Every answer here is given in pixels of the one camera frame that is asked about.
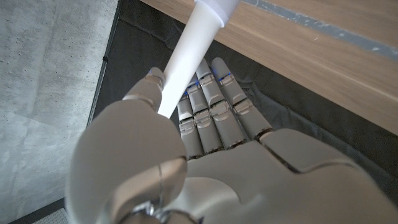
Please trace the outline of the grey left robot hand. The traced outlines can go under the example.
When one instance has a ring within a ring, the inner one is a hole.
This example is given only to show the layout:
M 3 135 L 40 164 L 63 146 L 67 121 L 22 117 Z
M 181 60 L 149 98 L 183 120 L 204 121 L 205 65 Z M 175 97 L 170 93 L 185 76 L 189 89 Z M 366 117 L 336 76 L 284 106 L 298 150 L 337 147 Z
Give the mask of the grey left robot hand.
M 85 129 L 65 204 L 72 223 L 396 223 L 397 206 L 337 149 L 274 130 L 224 61 L 198 69 L 180 126 L 159 114 L 158 68 Z

